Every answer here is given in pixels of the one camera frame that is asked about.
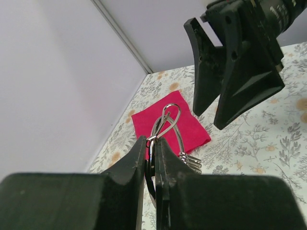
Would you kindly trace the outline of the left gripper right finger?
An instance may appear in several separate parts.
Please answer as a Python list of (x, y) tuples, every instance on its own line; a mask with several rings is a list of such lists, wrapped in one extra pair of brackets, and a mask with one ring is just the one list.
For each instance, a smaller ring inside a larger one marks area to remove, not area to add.
[(274, 176), (198, 174), (165, 138), (155, 146), (159, 230), (304, 230), (284, 180)]

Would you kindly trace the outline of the large metal keyring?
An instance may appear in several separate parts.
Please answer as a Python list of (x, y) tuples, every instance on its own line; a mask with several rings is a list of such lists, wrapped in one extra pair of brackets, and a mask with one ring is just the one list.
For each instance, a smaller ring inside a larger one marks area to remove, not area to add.
[[(177, 116), (175, 119), (171, 118), (170, 112), (167, 111), (170, 107), (176, 107), (178, 109)], [(178, 157), (183, 161), (188, 167), (190, 167), (194, 172), (201, 174), (202, 173), (202, 163), (201, 160), (190, 156), (186, 153), (182, 135), (177, 126), (181, 115), (181, 108), (176, 103), (169, 103), (164, 106), (162, 109), (162, 115), (157, 118), (155, 121), (150, 136), (146, 139), (146, 147), (148, 149), (148, 159), (145, 161), (145, 180), (147, 183), (148, 192), (150, 194), (151, 201), (153, 206), (156, 207), (156, 191), (155, 186), (152, 180), (152, 177), (155, 175), (155, 145), (160, 137), (169, 132), (171, 129), (174, 130), (178, 146), (179, 154)]]

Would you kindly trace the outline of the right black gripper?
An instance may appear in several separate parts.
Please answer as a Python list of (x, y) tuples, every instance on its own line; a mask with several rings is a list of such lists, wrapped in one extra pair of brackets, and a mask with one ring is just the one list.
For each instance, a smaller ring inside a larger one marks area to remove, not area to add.
[(306, 9), (305, 0), (216, 0), (184, 29), (194, 56), (193, 112), (200, 116), (220, 94), (214, 125), (222, 130), (242, 113), (279, 92), (283, 53), (277, 37)]

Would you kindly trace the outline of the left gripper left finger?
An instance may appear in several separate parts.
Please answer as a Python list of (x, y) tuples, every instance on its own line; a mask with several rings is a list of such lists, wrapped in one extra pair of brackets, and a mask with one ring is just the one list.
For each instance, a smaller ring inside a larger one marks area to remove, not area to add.
[(14, 173), (0, 183), (3, 230), (139, 230), (146, 138), (102, 173)]

